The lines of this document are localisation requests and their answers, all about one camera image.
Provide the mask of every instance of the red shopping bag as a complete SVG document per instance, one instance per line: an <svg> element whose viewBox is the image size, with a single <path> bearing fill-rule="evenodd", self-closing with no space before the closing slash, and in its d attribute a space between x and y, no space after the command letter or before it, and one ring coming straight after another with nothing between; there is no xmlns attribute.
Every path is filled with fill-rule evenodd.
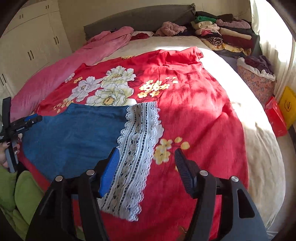
<svg viewBox="0 0 296 241"><path fill-rule="evenodd" d="M284 117L279 109L276 99L272 96L265 104L264 111L271 124L276 137L284 136L288 133Z"/></svg>

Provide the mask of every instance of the white bedsheet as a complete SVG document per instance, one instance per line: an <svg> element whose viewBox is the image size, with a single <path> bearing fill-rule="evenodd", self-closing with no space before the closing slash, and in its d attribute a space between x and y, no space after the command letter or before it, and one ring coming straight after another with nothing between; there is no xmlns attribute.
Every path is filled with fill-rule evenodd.
<svg viewBox="0 0 296 241"><path fill-rule="evenodd" d="M137 56L154 50L184 50L197 46L204 54L204 68L226 90L245 135L249 169L249 193L266 228L270 227L285 196L285 170L279 145L267 116L240 76L194 36L150 37L130 41L108 59Z"/></svg>

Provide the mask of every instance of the floral laundry basket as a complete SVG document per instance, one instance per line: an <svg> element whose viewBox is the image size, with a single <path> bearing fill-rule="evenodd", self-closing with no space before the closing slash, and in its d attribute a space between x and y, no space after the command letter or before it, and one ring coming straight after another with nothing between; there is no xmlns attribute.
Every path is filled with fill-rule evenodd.
<svg viewBox="0 0 296 241"><path fill-rule="evenodd" d="M264 106L274 93L275 76L266 73L265 70L260 73L258 69L247 65L244 62L244 58L237 60L237 72L262 106Z"/></svg>

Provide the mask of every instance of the cabinet door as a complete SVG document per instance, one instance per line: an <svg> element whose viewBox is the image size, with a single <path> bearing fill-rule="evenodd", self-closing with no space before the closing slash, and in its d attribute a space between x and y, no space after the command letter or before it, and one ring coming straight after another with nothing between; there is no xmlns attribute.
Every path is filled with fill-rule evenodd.
<svg viewBox="0 0 296 241"><path fill-rule="evenodd" d="M61 15L59 12L49 13L50 25L52 27L54 37L59 47L60 58L65 58L72 54L72 50L62 23Z"/></svg>
<svg viewBox="0 0 296 241"><path fill-rule="evenodd" d="M31 54L35 72L46 64L55 62L59 57L59 48L55 44L54 34L48 14L34 18L24 24L22 35L25 35L27 51Z"/></svg>
<svg viewBox="0 0 296 241"><path fill-rule="evenodd" d="M0 39L1 77L2 74L11 88L12 95L22 88L34 73L27 46L22 43L19 27L14 28Z"/></svg>
<svg viewBox="0 0 296 241"><path fill-rule="evenodd" d="M0 104L2 104L2 100L11 96L10 92L8 91L3 76L0 75Z"/></svg>
<svg viewBox="0 0 296 241"><path fill-rule="evenodd" d="M59 3L58 0L47 0L48 12L56 12L59 11Z"/></svg>
<svg viewBox="0 0 296 241"><path fill-rule="evenodd" d="M29 5L27 7L21 8L10 21L9 25L7 26L3 34L8 33L10 30L33 18L47 14L49 11L47 6L49 6L49 4L47 4L46 1L41 1Z"/></svg>
<svg viewBox="0 0 296 241"><path fill-rule="evenodd" d="M13 94L32 75L57 60L58 50L47 14L27 21L2 36L0 61Z"/></svg>

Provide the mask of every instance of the yellow paper bag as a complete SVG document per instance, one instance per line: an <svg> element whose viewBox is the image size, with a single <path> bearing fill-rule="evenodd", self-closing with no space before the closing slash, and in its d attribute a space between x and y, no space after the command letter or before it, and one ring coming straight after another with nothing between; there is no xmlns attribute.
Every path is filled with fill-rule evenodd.
<svg viewBox="0 0 296 241"><path fill-rule="evenodd" d="M288 86L285 87L279 101L279 108L284 116L287 129L289 129L296 119L296 94Z"/></svg>

